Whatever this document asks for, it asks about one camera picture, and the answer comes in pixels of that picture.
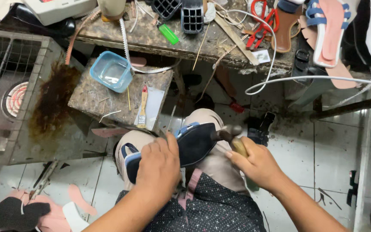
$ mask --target black glove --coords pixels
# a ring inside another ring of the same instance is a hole
[[[37,226],[40,217],[48,214],[49,203],[31,203],[23,206],[21,215],[21,200],[15,197],[5,198],[0,202],[0,229],[31,231]]]

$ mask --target black plastic grate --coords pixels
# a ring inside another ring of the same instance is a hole
[[[203,9],[182,9],[181,21],[184,33],[197,34],[204,28]]]
[[[181,6],[181,0],[153,0],[151,8],[163,20],[170,19]]]

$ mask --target forearm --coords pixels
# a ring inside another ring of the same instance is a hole
[[[284,206],[298,231],[347,231],[288,177],[281,178],[272,193]]]
[[[165,200],[144,191],[131,190],[110,211],[94,221],[83,232],[141,231],[160,210]]]

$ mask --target glue container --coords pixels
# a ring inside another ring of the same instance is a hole
[[[124,92],[132,81],[131,64],[113,52],[105,51],[90,68],[90,75],[96,81],[115,92]]]

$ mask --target wooden workbench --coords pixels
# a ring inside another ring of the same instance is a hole
[[[136,73],[129,85],[131,102],[130,111],[127,91],[123,93],[114,92],[90,76],[90,68],[95,60],[96,57],[91,58],[88,61],[85,71],[81,75],[80,83],[75,87],[74,93],[68,102],[68,106],[82,111],[98,120],[100,120],[103,115],[121,110],[119,113],[105,117],[102,123],[113,127],[120,126],[127,129],[133,129],[136,127],[134,126],[134,120],[140,110],[141,90],[144,85],[147,85],[147,87],[153,87],[164,91],[164,97],[161,101],[160,108],[158,109],[158,115],[160,114],[175,69],[155,74]],[[142,67],[141,69],[147,70],[154,68],[155,67]]]
[[[228,9],[243,9],[246,10],[245,0],[234,0],[233,3],[228,3],[225,8]],[[139,4],[143,6],[150,13],[155,14],[151,7],[146,5],[143,1]],[[179,42],[172,45],[156,28],[151,24],[152,18],[138,11],[138,22],[132,33],[129,33],[131,26],[134,24],[135,18],[131,15],[131,4],[126,4],[126,12],[128,13],[129,20],[125,21],[125,28],[127,31],[127,41],[130,51],[141,51],[152,54],[159,54],[163,56],[171,56],[182,58],[186,60],[195,60],[201,41],[203,40],[204,33],[207,25],[204,26],[203,32],[197,35],[184,34],[181,30],[179,16],[174,16],[166,24],[178,36]],[[243,18],[244,15],[239,13],[238,16]],[[253,19],[247,17],[244,25],[247,29],[251,29],[249,22],[254,23]],[[241,35],[240,30],[231,26],[237,35]],[[88,23],[84,29],[79,33],[77,40],[96,45],[103,45],[106,47],[123,48],[121,27],[119,22],[103,22],[99,17],[91,23]],[[200,60],[215,63],[217,59],[228,50],[234,42],[227,36],[227,34],[215,22],[211,22],[203,47],[199,55]],[[275,68],[291,70],[293,63],[294,50],[296,49],[296,41],[292,41],[291,52],[285,54],[276,54]],[[270,57],[272,57],[272,49],[269,49]],[[245,69],[253,68],[248,62],[243,53],[235,48],[228,55],[226,55],[222,64],[225,66]],[[257,66],[257,71],[268,71],[270,63],[264,63]]]

